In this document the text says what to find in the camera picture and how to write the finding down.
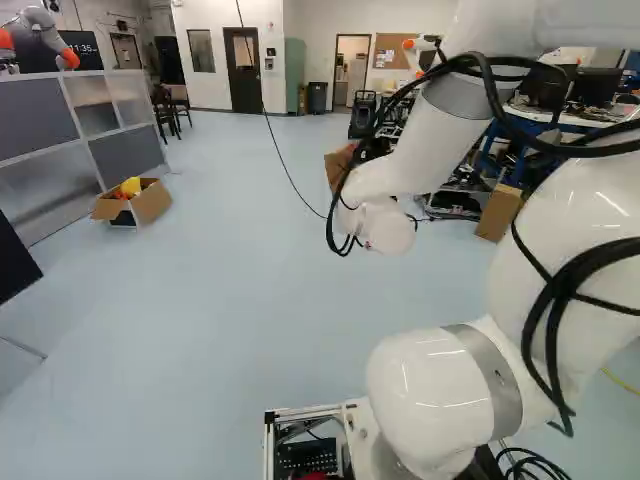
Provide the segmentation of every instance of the doorway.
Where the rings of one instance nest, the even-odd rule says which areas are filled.
[[[184,85],[184,72],[178,50],[178,40],[173,36],[155,38],[160,64],[160,82],[169,85]]]
[[[367,84],[370,49],[371,34],[339,33],[336,35],[331,111],[351,113],[356,91],[363,90]]]
[[[136,43],[135,35],[127,33],[112,33],[111,44],[116,54],[118,68],[125,69],[141,69],[140,52]]]
[[[222,30],[232,109],[236,113],[262,113],[258,29],[225,27]]]

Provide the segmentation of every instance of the computer monitor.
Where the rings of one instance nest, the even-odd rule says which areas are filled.
[[[578,68],[576,64],[555,66],[564,70],[570,82],[575,77]],[[567,94],[558,74],[544,67],[529,70],[529,74],[522,81],[519,91],[529,97],[531,104],[549,110],[562,106]]]
[[[588,107],[604,107],[620,87],[621,68],[580,67],[569,100]]]

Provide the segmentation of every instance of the cardboard box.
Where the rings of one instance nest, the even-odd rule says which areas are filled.
[[[482,211],[476,235],[498,243],[523,204],[522,190],[499,183]]]
[[[338,183],[347,171],[347,165],[353,156],[355,145],[347,145],[337,152],[327,153],[324,156],[324,168],[327,172],[327,180],[329,187],[333,193],[336,193]]]
[[[169,192],[157,178],[141,178],[142,193],[131,200],[115,197],[120,186],[112,188],[96,200],[93,220],[108,221],[116,227],[136,228],[153,222],[171,206]]]

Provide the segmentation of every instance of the bulletin board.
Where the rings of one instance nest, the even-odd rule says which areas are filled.
[[[376,33],[373,49],[373,68],[385,70],[409,70],[409,60],[402,48],[407,38],[418,38],[417,33]]]

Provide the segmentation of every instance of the black door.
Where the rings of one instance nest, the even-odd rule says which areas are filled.
[[[170,85],[184,85],[184,73],[176,37],[156,37],[160,61],[160,81]]]
[[[258,29],[223,28],[223,31],[233,111],[262,113]]]

